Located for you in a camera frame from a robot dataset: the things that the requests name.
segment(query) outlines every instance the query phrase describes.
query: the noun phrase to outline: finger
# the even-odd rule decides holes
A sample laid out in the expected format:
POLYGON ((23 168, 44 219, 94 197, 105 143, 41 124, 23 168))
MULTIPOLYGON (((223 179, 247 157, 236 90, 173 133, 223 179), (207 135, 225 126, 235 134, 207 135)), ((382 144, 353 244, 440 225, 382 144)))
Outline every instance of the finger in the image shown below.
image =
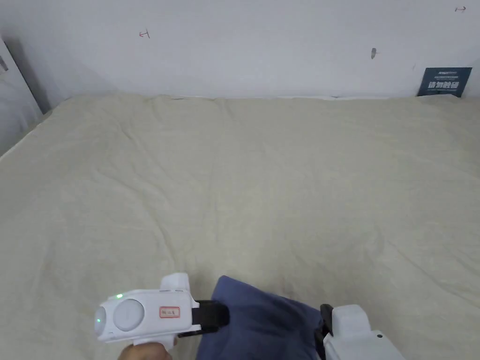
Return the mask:
POLYGON ((160 343, 147 343, 126 347, 119 360, 167 360, 171 359, 160 343))

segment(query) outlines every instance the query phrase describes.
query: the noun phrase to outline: blue cloth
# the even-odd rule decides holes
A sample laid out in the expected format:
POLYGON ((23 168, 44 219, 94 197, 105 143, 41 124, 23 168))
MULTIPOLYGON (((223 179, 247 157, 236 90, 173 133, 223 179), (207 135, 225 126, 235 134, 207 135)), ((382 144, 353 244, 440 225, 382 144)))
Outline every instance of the blue cloth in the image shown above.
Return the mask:
POLYGON ((228 276, 218 280, 212 299, 228 306, 230 324, 203 335, 197 360, 317 359, 319 310, 228 276))

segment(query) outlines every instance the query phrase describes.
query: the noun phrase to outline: wall mark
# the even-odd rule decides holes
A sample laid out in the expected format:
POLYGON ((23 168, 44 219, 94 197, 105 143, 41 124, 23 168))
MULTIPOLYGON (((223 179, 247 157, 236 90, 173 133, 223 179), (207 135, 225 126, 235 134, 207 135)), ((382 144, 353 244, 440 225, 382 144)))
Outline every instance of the wall mark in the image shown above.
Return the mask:
POLYGON ((148 29, 145 29, 145 32, 142 34, 142 32, 140 32, 140 37, 144 37, 144 35, 147 35, 148 38, 150 38, 150 35, 148 34, 148 29))

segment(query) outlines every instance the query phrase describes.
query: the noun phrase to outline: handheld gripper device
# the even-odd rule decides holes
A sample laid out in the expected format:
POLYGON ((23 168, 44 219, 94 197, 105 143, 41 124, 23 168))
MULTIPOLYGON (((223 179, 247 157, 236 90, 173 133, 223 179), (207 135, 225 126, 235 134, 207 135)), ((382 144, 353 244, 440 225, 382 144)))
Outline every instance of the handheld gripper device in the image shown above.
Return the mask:
POLYGON ((98 340, 133 344, 159 342, 166 350, 175 337, 213 333, 230 321, 228 307, 210 300, 195 301, 186 273, 162 279, 160 289, 132 290, 100 304, 95 312, 98 340))

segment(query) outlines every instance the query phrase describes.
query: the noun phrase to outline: beige bedsheet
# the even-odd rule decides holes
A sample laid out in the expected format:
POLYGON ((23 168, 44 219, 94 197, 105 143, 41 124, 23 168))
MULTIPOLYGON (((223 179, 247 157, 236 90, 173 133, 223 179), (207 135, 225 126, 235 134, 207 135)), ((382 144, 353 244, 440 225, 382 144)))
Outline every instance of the beige bedsheet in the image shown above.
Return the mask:
POLYGON ((0 159, 1 358, 116 359, 96 306, 186 271, 197 299, 227 274, 478 359, 479 140, 450 96, 68 100, 0 159))

